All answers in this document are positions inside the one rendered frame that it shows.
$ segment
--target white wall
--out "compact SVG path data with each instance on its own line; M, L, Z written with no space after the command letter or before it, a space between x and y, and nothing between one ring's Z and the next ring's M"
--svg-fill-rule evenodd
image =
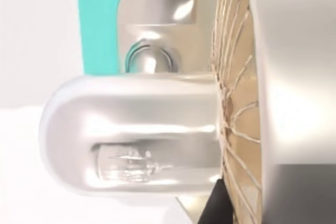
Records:
M39 155L43 104L82 73L77 0L0 0L0 224L183 224L173 198L90 198Z

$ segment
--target tan circular surface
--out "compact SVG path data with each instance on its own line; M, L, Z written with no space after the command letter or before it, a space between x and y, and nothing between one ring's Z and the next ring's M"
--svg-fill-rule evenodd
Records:
M218 0L212 70L223 98L223 174L236 222L261 223L261 152L249 0Z

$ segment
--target shiny metal cylinder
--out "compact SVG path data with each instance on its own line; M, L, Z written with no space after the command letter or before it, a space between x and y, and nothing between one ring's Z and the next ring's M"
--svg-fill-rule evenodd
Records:
M220 173L221 106L211 74L81 77L44 110L41 151L84 194L205 194Z

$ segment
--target teal panel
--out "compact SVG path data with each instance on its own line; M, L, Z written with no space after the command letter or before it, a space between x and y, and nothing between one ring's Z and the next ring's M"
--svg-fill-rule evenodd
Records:
M84 72L119 72L117 15L120 0L78 0Z

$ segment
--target white surface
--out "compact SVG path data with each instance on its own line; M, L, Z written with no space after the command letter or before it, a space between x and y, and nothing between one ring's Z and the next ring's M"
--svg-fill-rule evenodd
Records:
M41 162L41 108L0 111L0 224L189 224L173 198L70 193Z
M42 105L80 74L77 0L0 0L0 108Z

